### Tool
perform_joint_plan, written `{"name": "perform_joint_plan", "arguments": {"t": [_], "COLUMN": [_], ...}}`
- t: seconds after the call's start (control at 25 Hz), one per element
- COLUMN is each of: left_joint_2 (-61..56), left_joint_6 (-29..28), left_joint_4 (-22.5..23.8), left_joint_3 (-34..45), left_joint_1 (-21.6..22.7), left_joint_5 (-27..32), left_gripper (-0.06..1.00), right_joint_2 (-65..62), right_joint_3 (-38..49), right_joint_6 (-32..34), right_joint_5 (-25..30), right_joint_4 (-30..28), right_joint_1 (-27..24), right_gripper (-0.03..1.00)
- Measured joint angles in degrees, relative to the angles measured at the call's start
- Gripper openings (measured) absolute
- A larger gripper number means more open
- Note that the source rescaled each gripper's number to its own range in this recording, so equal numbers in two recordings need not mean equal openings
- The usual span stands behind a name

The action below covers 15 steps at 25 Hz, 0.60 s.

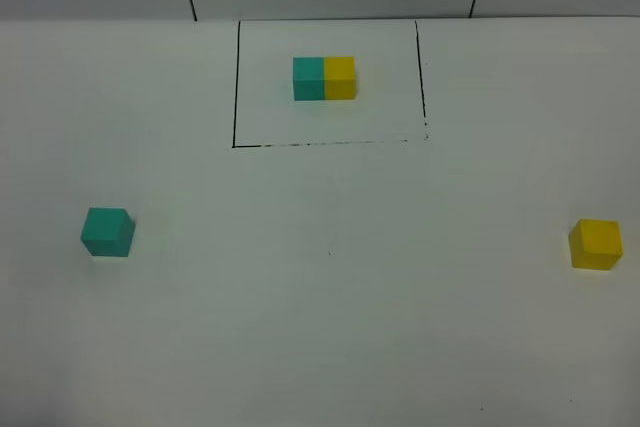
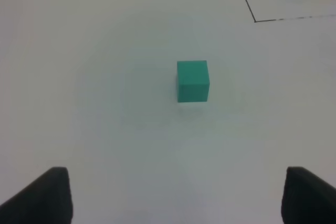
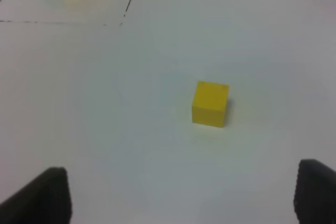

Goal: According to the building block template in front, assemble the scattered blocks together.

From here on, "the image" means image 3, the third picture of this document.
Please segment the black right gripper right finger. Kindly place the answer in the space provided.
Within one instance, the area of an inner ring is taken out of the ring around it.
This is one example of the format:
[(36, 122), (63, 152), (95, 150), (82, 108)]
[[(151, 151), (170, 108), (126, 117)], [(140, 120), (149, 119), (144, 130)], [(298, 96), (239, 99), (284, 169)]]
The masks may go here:
[(302, 159), (293, 206), (299, 223), (335, 223), (335, 171), (316, 159)]

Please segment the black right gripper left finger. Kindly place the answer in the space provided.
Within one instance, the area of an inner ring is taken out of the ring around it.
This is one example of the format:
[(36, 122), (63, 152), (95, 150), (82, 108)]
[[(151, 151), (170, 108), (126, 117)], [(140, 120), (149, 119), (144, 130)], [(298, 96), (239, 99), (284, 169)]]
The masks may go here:
[(46, 169), (1, 203), (1, 223), (70, 223), (72, 202), (67, 170)]

